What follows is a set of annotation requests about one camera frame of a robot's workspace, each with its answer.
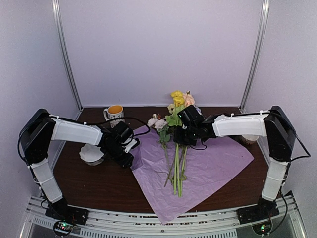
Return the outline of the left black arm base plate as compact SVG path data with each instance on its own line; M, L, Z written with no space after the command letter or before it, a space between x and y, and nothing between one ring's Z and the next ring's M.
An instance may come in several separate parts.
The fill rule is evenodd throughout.
M85 225L89 211L83 208L69 207L65 208L48 208L45 212L47 217L66 221L70 224Z

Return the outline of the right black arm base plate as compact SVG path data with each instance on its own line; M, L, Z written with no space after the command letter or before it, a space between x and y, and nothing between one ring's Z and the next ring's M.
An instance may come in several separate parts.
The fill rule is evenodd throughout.
M237 210L237 216L241 225L269 219L270 217L277 216L279 214L278 208L267 208L259 205L240 208Z

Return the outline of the purple wrapping paper sheet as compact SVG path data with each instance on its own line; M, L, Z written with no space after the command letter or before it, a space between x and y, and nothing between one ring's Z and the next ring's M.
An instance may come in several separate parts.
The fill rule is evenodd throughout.
M162 224L167 224L217 192L254 159L252 154L229 137L209 139L205 150L189 148L186 155L182 196L166 183L168 161L152 130L139 135L140 145L131 150L131 170L146 200Z

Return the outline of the bright yellow fake flower stem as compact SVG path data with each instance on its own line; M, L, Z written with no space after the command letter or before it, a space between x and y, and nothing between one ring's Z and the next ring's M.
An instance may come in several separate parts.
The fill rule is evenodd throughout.
M176 107L180 107L180 106L185 104L185 99L184 99L184 96L183 96L183 92L174 91L174 92L171 93L171 97L173 98L174 105Z

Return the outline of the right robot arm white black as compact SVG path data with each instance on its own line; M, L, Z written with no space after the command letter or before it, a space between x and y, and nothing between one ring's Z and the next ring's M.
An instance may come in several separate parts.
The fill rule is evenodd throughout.
M296 131L281 107L250 114L218 114L205 118L190 105L176 114L182 125L176 128L174 141L196 145L210 138L227 136L265 137L270 163L265 184L254 215L264 219L273 211L273 203L287 180Z

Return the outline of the pink white fake rose stem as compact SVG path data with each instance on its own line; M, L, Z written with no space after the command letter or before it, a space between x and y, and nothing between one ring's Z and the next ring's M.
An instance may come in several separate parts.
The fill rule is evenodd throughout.
M168 148L167 148L167 143L170 141L171 139L171 135L167 132L169 129L168 123L165 119L162 119L161 117L159 117L158 114L153 114L152 117L148 120L147 125L150 128L153 128L157 134L159 135L159 141L158 143L161 144L162 148L164 149L164 155L167 161L167 167L168 167L168 172L166 172L167 174L167 178L165 181L164 186L167 185L167 182L169 180L171 180L170 176L171 176L171 163L170 163L170 159L169 159L169 155L168 155Z

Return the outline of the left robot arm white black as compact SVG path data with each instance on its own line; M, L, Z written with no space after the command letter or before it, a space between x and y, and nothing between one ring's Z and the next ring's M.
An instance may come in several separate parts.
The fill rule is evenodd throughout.
M19 134L18 150L52 212L60 220L67 220L71 209L48 163L52 141L82 143L84 148L80 156L83 160L98 161L104 155L110 155L123 168L132 165L134 156L130 151L140 144L134 131L123 121L114 128L104 128L102 123L79 122L38 109Z

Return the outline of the pale yellow fake flower bunch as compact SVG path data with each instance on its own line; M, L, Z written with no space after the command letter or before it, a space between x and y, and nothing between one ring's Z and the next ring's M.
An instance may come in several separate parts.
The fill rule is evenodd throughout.
M170 113L170 115L165 116L168 126L169 127L182 126L183 122L181 121L181 119L179 118L177 114L185 108L185 105L184 104L182 105L170 104L167 108Z

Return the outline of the peach fake flower stem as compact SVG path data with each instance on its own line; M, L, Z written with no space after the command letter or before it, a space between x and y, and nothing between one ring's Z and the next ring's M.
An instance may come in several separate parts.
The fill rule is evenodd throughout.
M187 91L186 93L183 94L183 98L184 98L184 105L185 107L188 107L190 105L195 105L195 99L192 96L190 91Z

